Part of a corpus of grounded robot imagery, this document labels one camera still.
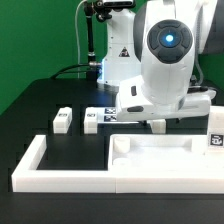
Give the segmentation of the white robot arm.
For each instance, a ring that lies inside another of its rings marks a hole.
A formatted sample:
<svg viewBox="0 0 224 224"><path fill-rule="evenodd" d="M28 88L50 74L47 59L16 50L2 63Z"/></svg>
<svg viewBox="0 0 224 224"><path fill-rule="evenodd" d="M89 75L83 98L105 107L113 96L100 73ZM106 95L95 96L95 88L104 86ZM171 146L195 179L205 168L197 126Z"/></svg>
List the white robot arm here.
<svg viewBox="0 0 224 224"><path fill-rule="evenodd" d="M200 54L224 52L224 0L98 0L109 46L98 82L120 122L204 116L213 90L191 82Z"/></svg>

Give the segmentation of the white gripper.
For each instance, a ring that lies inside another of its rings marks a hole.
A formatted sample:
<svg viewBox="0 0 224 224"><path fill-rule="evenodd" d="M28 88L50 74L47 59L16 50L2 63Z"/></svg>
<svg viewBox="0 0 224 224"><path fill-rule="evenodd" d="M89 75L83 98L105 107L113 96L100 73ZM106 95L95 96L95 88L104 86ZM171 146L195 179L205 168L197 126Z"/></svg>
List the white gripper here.
<svg viewBox="0 0 224 224"><path fill-rule="evenodd" d="M210 112L216 91L206 86L193 86L177 104L160 105L148 100L142 93L140 76L120 83L116 96L116 113L119 122L187 118L205 116Z"/></svg>

